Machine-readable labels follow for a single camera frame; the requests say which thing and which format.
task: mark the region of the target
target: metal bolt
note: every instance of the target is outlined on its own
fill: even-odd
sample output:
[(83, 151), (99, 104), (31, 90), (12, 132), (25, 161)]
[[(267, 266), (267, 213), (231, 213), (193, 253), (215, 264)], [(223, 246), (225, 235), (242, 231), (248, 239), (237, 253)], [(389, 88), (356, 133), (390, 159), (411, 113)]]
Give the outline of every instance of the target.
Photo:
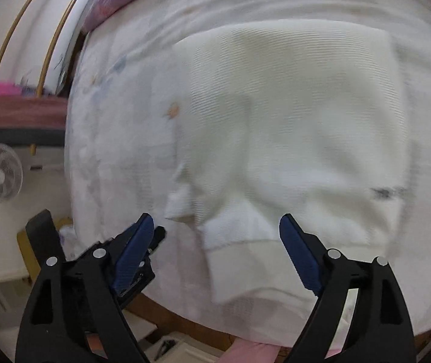
[(104, 248), (97, 248), (93, 252), (93, 257), (95, 258), (102, 258), (106, 255), (106, 250)]
[(341, 252), (332, 248), (331, 250), (328, 250), (328, 256), (331, 259), (338, 259), (339, 257), (341, 257)]
[(54, 266), (57, 263), (57, 258), (56, 257), (50, 257), (47, 259), (47, 261), (45, 262), (45, 264), (47, 266)]
[(389, 262), (387, 261), (387, 259), (385, 257), (377, 257), (377, 263), (380, 266), (387, 266), (389, 264)]

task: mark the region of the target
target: white fan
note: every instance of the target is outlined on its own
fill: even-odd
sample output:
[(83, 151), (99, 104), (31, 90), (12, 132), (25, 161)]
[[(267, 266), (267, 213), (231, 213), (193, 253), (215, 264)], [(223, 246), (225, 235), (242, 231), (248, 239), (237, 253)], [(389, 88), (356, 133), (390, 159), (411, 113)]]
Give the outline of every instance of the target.
[(22, 163), (14, 150), (0, 144), (0, 202), (17, 196), (24, 178)]

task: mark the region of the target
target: white bed sheet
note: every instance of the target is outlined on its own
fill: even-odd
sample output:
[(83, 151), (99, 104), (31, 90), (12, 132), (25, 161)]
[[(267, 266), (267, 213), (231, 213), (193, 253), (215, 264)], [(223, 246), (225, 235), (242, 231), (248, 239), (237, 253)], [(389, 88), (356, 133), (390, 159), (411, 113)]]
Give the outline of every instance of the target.
[(306, 310), (264, 299), (213, 304), (199, 233), (163, 217), (181, 134), (168, 113), (180, 91), (171, 46), (221, 25), (280, 18), (350, 21), (392, 35), (407, 85), (412, 170), (388, 258), (415, 333), (428, 330), (431, 0), (137, 0), (119, 11), (90, 35), (71, 93), (66, 170), (78, 237), (86, 246), (108, 239), (149, 212), (168, 232), (153, 256), (150, 298), (216, 330), (294, 343)]

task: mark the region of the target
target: bed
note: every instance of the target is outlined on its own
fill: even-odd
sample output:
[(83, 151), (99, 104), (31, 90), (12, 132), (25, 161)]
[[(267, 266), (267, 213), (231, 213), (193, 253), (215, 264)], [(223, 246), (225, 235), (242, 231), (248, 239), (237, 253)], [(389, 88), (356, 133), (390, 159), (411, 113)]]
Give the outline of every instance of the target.
[(385, 254), (415, 334), (425, 332), (431, 329), (431, 0), (136, 0), (119, 10), (89, 34), (69, 98), (65, 160), (76, 234), (89, 246), (150, 213), (167, 238), (153, 257), (148, 297), (222, 332), (293, 345), (308, 307), (252, 297), (214, 304), (200, 232), (164, 217), (182, 135), (172, 46), (221, 25), (288, 18), (349, 21), (391, 35), (406, 88), (411, 166)]

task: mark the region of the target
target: blue rubber tip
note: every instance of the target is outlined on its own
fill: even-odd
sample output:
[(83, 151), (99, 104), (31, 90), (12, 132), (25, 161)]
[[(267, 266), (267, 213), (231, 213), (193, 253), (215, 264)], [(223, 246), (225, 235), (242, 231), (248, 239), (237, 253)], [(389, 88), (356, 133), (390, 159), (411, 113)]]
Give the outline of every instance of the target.
[(279, 222), (279, 236), (306, 289), (319, 296), (323, 285), (319, 279), (319, 264), (301, 238), (303, 230), (284, 216)]
[(139, 226), (133, 224), (126, 231), (132, 228), (137, 230), (115, 264), (115, 279), (111, 286), (117, 294), (121, 294), (125, 289), (129, 288), (152, 242), (153, 218), (147, 216)]

